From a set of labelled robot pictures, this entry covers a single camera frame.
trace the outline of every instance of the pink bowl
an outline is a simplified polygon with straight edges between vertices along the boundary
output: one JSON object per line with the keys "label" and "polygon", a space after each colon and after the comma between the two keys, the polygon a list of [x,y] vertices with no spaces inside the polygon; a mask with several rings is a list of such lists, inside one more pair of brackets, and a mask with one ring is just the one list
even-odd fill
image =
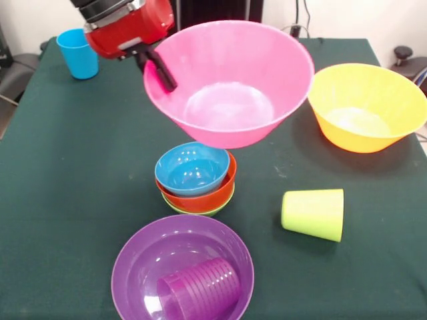
{"label": "pink bowl", "polygon": [[221,149],[263,139],[303,103],[314,75],[309,53],[294,38],[249,21],[202,23],[156,51],[178,88],[166,91],[149,61],[149,98],[195,140]]}

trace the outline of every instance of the white wall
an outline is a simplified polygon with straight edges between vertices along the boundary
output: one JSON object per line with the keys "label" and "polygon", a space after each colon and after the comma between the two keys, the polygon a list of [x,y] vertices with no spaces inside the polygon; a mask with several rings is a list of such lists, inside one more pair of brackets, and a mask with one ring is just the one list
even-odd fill
{"label": "white wall", "polygon": [[0,0],[0,24],[18,54],[38,53],[42,42],[84,20],[69,0]]}
{"label": "white wall", "polygon": [[[281,29],[295,22],[294,0],[264,1],[264,23]],[[397,45],[408,45],[414,55],[427,56],[427,0],[306,1],[312,16],[311,37],[368,38],[385,67],[394,62]],[[306,21],[300,0],[300,23]]]}
{"label": "white wall", "polygon": [[[368,38],[384,66],[394,61],[392,50],[399,44],[409,45],[416,55],[427,55],[427,0],[306,1],[312,37]],[[264,23],[282,28],[294,22],[294,0],[265,2]],[[306,17],[300,0],[300,23]],[[84,20],[69,0],[0,0],[0,23],[17,54],[39,52],[41,42],[81,27]]]}

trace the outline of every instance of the stacked purple cup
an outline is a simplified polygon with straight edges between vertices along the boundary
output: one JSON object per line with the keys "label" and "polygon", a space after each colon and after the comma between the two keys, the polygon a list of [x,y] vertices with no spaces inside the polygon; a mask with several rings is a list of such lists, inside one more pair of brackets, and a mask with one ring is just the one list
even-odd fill
{"label": "stacked purple cup", "polygon": [[157,293],[168,320],[210,320],[238,301],[240,281],[216,258],[160,278]]}

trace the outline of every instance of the lime green cup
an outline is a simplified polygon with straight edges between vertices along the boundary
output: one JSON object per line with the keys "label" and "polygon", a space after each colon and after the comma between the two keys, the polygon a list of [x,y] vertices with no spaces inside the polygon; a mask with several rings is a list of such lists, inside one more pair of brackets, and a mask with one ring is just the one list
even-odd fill
{"label": "lime green cup", "polygon": [[282,201],[282,227],[331,241],[340,242],[344,221],[344,190],[285,192]]}

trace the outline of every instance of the table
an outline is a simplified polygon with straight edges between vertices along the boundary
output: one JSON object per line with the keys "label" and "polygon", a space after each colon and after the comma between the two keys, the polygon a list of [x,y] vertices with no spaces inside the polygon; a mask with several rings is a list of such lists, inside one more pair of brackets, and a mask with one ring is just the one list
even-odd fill
{"label": "table", "polygon": [[[308,39],[316,69],[377,64],[364,39]],[[150,102],[133,61],[73,80],[51,41],[0,143],[0,319],[119,319],[110,293],[123,244],[173,214],[153,168],[190,138]],[[236,193],[216,217],[251,251],[244,316],[427,317],[427,160],[411,135],[379,153],[341,150],[305,103],[262,142],[233,151]],[[344,236],[284,231],[284,191],[344,188]]]}

